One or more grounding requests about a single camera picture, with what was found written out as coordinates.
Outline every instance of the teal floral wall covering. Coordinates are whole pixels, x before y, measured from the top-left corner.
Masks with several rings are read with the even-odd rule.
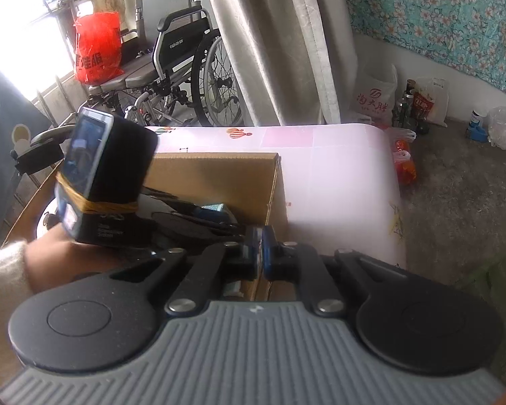
[[[358,33],[406,47],[506,92],[506,0],[347,0]]]

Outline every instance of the pink tablecloth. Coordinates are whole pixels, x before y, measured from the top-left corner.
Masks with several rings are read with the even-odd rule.
[[[157,152],[277,152],[292,240],[406,267],[401,199],[384,132],[361,124],[152,128]]]

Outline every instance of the curtain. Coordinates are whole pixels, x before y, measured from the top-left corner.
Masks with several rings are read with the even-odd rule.
[[[0,72],[0,225],[20,181],[11,150],[20,155],[30,140],[49,129],[50,121]]]
[[[506,93],[506,0],[347,0],[352,26]]]
[[[256,126],[341,123],[357,57],[345,0],[210,0]]]

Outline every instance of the wheelchair tire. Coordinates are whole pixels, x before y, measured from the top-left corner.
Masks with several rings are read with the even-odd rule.
[[[208,108],[206,107],[206,103],[204,100],[204,63],[206,61],[206,56],[212,47],[212,44],[215,40],[220,37],[219,29],[214,29],[207,34],[204,35],[202,41],[198,45],[197,51],[195,52],[195,56],[193,57],[192,69],[191,69],[191,96],[195,109],[195,114],[197,115],[198,122],[202,126],[220,126],[220,124],[215,123],[210,114],[208,113]],[[226,126],[237,126],[242,120],[242,116],[237,115],[235,120],[231,124],[227,124]]]

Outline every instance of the gray ribbed surface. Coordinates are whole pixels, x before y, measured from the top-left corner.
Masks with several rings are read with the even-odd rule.
[[[27,369],[0,398],[11,405],[491,404],[504,387],[485,370],[450,378],[398,372],[345,323],[301,303],[212,302],[173,320],[135,361],[93,376]]]

